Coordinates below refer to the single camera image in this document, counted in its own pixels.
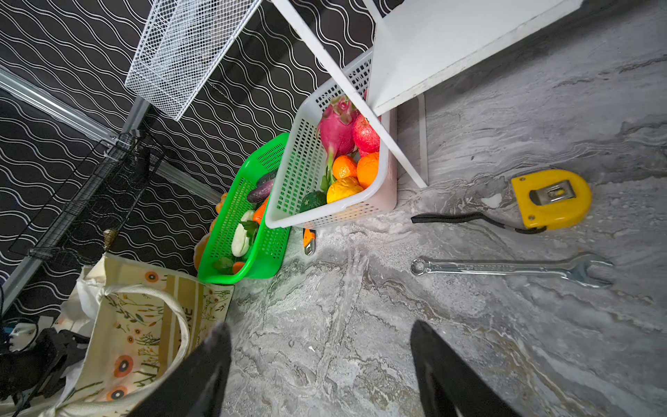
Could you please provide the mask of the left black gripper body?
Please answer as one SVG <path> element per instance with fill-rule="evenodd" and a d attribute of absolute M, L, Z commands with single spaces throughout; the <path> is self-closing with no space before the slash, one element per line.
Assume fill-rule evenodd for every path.
<path fill-rule="evenodd" d="M 47 328 L 32 349 L 1 354 L 1 400 L 35 389 L 50 398 L 65 385 L 64 371 L 85 358 L 90 337 Z"/>

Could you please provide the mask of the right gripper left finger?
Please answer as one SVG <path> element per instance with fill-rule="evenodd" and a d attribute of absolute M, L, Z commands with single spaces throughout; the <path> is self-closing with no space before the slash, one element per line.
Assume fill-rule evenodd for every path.
<path fill-rule="evenodd" d="M 217 323 L 183 363 L 131 416 L 219 416 L 231 365 L 230 329 Z"/>

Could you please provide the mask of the cream canvas tote bag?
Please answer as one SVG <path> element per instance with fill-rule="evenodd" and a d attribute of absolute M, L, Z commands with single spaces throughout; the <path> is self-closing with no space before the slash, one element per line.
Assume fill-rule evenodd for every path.
<path fill-rule="evenodd" d="M 85 358 L 64 371 L 50 398 L 35 389 L 1 400 L 2 415 L 131 416 L 225 321 L 231 286 L 115 255 L 86 266 L 61 314 L 33 334 L 13 330 L 2 353 L 32 349 L 47 328 L 90 337 Z"/>

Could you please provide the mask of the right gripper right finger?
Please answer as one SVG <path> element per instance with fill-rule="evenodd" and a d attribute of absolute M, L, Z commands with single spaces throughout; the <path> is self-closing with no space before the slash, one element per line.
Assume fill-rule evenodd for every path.
<path fill-rule="evenodd" d="M 424 321 L 413 324 L 410 346 L 426 416 L 516 416 Z"/>

